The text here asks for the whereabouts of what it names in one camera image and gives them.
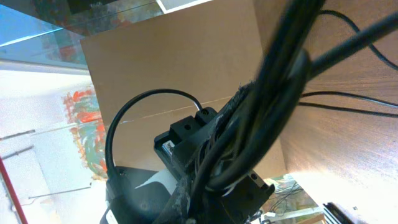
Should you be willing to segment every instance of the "painting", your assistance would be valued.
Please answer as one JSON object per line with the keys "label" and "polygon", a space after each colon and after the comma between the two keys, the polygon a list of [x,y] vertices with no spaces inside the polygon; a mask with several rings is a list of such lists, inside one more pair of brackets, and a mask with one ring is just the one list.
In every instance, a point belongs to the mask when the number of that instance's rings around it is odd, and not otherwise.
{"label": "painting", "polygon": [[93,179],[106,180],[106,134],[93,86],[68,92],[62,100],[68,123],[76,124],[70,132],[84,166],[93,171]]}

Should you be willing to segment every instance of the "red pole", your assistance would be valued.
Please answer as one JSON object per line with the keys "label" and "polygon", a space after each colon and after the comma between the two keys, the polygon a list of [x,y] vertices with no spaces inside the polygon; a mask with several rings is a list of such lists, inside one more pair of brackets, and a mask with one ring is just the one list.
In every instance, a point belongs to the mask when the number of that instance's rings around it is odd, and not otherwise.
{"label": "red pole", "polygon": [[17,194],[15,193],[15,190],[12,187],[11,180],[10,180],[8,174],[7,174],[6,167],[2,163],[1,157],[0,157],[0,171],[1,171],[2,178],[4,179],[4,183],[6,183],[6,187],[8,189],[8,192],[9,192],[10,196],[11,196],[12,202],[14,203],[15,208],[17,209],[17,213],[19,215],[19,219],[21,220],[22,224],[27,224],[27,220],[26,220],[24,211],[22,210],[22,207],[21,207],[21,204],[19,203]]}

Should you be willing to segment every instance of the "wood grain surface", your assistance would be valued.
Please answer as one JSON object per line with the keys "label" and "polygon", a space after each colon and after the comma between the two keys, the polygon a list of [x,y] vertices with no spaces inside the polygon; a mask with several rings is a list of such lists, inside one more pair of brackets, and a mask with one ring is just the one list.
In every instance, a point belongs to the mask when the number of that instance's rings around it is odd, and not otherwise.
{"label": "wood grain surface", "polygon": [[[363,29],[398,10],[398,1],[330,0],[323,8],[346,14]],[[353,34],[342,20],[322,15],[305,48],[316,58]],[[398,63],[398,31],[375,46]],[[398,72],[366,48],[311,81],[306,92],[318,90],[398,103]],[[302,101],[398,114],[397,109],[341,96]],[[298,106],[280,139],[288,171],[316,202],[335,202],[356,223],[398,222],[398,119]]]}

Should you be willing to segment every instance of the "cardboard box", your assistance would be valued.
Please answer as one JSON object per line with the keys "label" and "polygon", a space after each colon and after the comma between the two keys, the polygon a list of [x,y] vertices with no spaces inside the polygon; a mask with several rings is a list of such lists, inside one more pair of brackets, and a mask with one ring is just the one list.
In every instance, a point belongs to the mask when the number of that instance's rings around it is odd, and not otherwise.
{"label": "cardboard box", "polygon": [[[156,88],[186,91],[203,107],[219,110],[240,85],[255,78],[284,5],[261,2],[210,1],[82,40],[105,126],[132,97]],[[270,29],[259,28],[267,23]],[[118,126],[115,162],[163,169],[154,138],[194,113],[192,102],[181,96],[146,98]],[[286,173],[279,140],[256,172],[263,178]]]}

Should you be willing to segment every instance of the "black device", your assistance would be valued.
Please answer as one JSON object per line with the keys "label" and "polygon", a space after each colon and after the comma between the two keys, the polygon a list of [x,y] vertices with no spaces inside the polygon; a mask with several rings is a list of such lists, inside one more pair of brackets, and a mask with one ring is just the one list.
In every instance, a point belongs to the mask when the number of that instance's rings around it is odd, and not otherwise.
{"label": "black device", "polygon": [[[242,86],[218,113],[212,108],[203,109],[192,95],[171,89],[150,90],[128,101],[115,116],[106,137],[107,194],[111,205],[104,222],[250,222],[274,191],[274,186],[266,185],[252,169],[272,146],[297,105],[398,118],[398,114],[299,102],[311,95],[340,95],[397,106],[349,93],[302,95],[306,83],[321,72],[367,46],[375,52],[371,43],[398,28],[398,12],[395,12],[365,30],[354,27],[356,35],[311,60],[302,44],[323,3],[294,0],[289,4],[256,80]],[[397,69],[384,56],[378,57]],[[163,93],[187,97],[198,108],[195,116],[171,124],[154,141],[155,152],[178,184],[172,192],[156,182],[136,189],[134,178],[124,175],[132,171],[127,168],[121,172],[113,163],[114,133],[130,107],[148,96]]]}

